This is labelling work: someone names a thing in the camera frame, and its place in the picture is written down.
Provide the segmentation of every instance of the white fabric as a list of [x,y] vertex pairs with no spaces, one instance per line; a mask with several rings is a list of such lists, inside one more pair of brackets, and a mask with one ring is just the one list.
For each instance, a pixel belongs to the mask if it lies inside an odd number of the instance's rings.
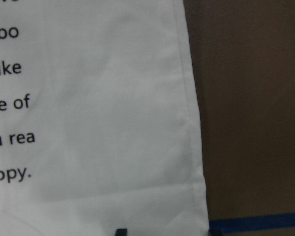
[[3,28],[0,236],[206,236],[182,1],[0,0]]

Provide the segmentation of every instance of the blue tape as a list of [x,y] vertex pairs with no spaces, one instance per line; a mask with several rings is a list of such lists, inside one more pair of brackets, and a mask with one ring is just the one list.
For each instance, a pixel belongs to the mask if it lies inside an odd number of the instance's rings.
[[210,229],[220,230],[223,234],[290,228],[295,227],[295,213],[211,220],[209,224]]

